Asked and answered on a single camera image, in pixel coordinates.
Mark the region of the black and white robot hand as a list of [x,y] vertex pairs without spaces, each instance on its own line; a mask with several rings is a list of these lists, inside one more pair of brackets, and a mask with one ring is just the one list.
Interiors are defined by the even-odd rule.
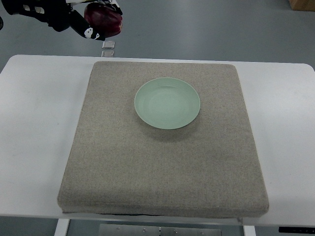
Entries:
[[89,3],[104,4],[123,15],[115,0],[3,0],[2,4],[10,15],[23,15],[47,23],[55,31],[61,32],[69,27],[80,36],[94,40],[105,40],[84,18]]

